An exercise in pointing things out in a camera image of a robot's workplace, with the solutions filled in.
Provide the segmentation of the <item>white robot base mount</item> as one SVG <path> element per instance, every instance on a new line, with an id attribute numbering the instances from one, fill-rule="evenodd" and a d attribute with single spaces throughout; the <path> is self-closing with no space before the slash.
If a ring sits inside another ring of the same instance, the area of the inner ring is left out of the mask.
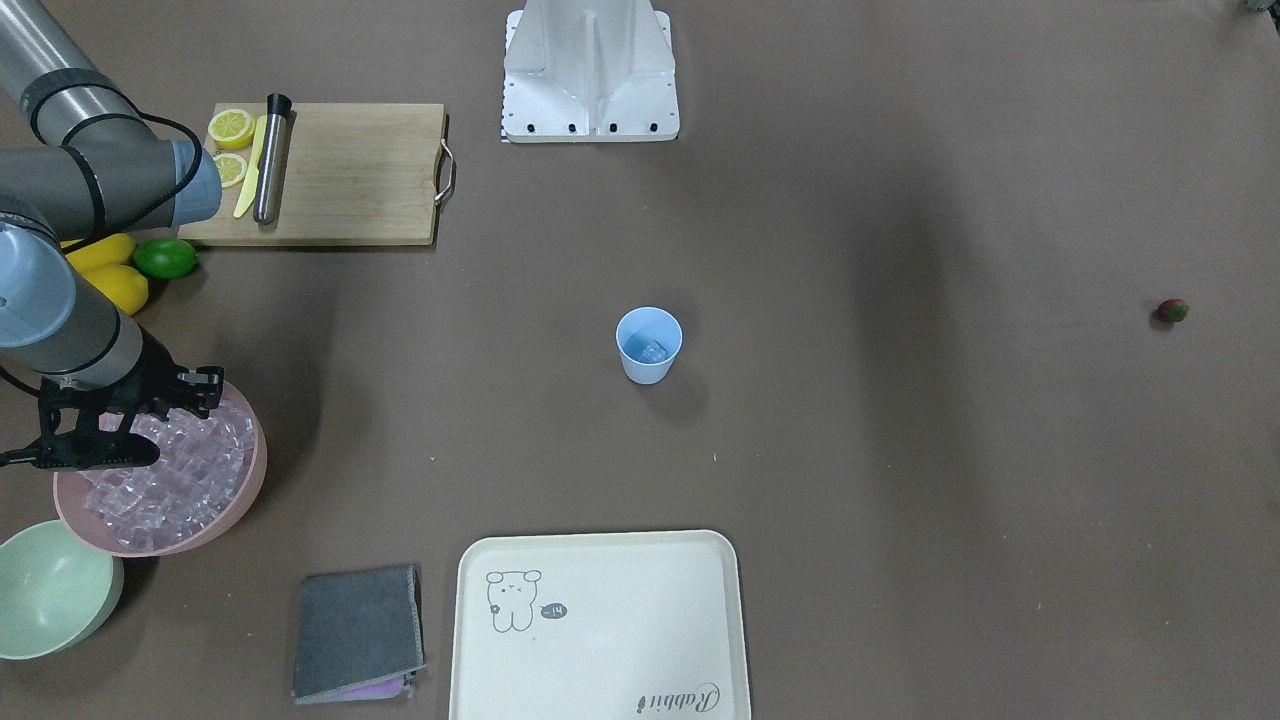
<path id="1" fill-rule="evenodd" d="M 671 18 L 649 1 L 527 1 L 504 22 L 500 137 L 640 143 L 678 137 Z"/>

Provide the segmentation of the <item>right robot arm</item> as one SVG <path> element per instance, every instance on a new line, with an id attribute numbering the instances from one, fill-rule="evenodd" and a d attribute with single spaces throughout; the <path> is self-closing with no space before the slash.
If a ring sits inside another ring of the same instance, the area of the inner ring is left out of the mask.
<path id="1" fill-rule="evenodd" d="M 131 231 L 218 213 L 218 168 L 191 129 L 154 133 L 40 1 L 1 5 L 3 90 L 37 138 L 3 152 L 3 356 L 40 378 L 38 434 L 6 465 L 51 471 L 145 468 L 157 446 L 134 419 L 206 418 L 223 372 L 191 370 L 70 264 L 69 254 Z"/>

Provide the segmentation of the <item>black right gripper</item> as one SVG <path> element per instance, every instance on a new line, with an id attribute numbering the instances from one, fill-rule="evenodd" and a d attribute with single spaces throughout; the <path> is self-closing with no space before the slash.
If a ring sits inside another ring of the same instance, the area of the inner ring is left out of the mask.
<path id="1" fill-rule="evenodd" d="M 220 406 L 224 384 L 223 366 L 182 366 L 141 331 L 140 354 L 120 379 L 83 389 L 44 378 L 37 389 L 29 388 L 38 436 L 24 447 L 4 451 L 1 465 L 29 464 L 47 471 L 152 465 L 160 448 L 132 430 L 134 421 L 140 416 L 165 421 L 173 410 L 207 419 Z"/>

